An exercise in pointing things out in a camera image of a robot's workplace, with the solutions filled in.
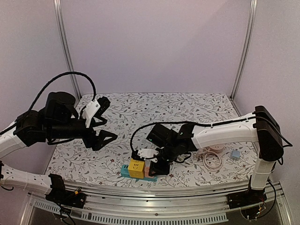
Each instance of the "yellow block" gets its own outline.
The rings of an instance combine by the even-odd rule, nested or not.
[[[145,162],[131,159],[128,167],[129,175],[132,178],[144,178]]]

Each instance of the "light purple wall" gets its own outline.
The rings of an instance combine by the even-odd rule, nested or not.
[[[67,67],[56,25],[53,1],[5,0],[0,3],[0,130],[26,111],[39,90]],[[44,107],[50,90],[73,93],[69,77],[46,90],[35,109]],[[1,159],[16,169],[43,173],[53,147],[36,144]],[[26,191],[0,188],[0,224],[16,225]]]
[[[277,166],[295,224],[300,224],[300,3],[259,1],[247,63],[236,97],[243,112],[264,105],[293,148]]]
[[[62,1],[74,68],[99,93],[229,94],[249,9],[249,0]]]

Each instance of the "patterned table surface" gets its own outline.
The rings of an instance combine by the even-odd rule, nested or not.
[[[192,93],[126,93],[97,95],[106,96],[111,101],[110,108],[103,114],[108,123],[95,129],[107,130],[118,135],[118,139],[100,151],[85,148],[82,140],[57,145],[46,173],[61,175],[66,180],[89,184],[136,187],[192,187],[213,185],[239,180],[247,180],[251,175],[256,152],[252,143],[227,144],[221,154],[224,166],[217,172],[209,172],[203,162],[193,154],[194,165],[185,167],[174,164],[167,176],[158,177],[157,182],[124,178],[120,175],[123,164],[130,161],[129,140],[141,125],[159,121],[197,121],[200,123],[226,120],[237,117],[233,106],[225,94]],[[84,95],[77,110],[80,111],[92,98]],[[170,125],[178,131],[179,126]],[[137,148],[151,148],[146,140],[151,127],[138,132],[134,139]],[[240,160],[232,161],[232,150],[239,150]],[[218,160],[209,157],[210,163]]]

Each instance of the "metal rail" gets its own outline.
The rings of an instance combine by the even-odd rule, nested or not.
[[[63,22],[63,18],[62,18],[60,0],[54,0],[54,11],[55,11],[56,22],[57,22],[57,26],[58,26],[58,30],[59,30],[59,34],[60,34],[60,40],[61,40],[62,48],[64,51],[65,59],[66,59],[67,69],[70,72],[72,72],[72,71],[74,71],[74,68],[73,68],[71,54],[70,54],[69,47],[68,47],[65,26],[64,26],[64,22]],[[76,96],[77,100],[79,100],[79,99],[81,99],[82,94],[80,92],[76,76],[70,75],[70,78],[71,78],[71,83],[72,83],[72,86],[73,86],[73,89],[75,92],[75,96]]]
[[[237,74],[236,74],[236,77],[234,80],[234,84],[233,84],[233,88],[232,88],[232,92],[230,95],[231,100],[234,100],[236,97],[236,94],[238,92],[239,85],[240,85],[240,80],[242,78],[242,74],[243,74],[244,67],[246,64],[246,59],[247,59],[247,55],[248,55],[248,51],[249,51],[249,47],[250,47],[250,41],[251,41],[252,31],[253,31],[254,22],[255,22],[256,7],[257,7],[257,0],[251,0],[246,39],[245,39],[238,71],[237,71]]]

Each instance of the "teal block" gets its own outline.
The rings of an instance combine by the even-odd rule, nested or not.
[[[130,177],[129,175],[129,171],[128,171],[128,165],[123,165],[122,168],[121,168],[121,176],[122,177],[128,177],[128,178],[132,178]],[[143,179],[141,180],[146,180],[146,181],[154,181],[156,182],[158,180],[158,178],[155,176],[153,178],[149,178],[149,177],[144,177]]]

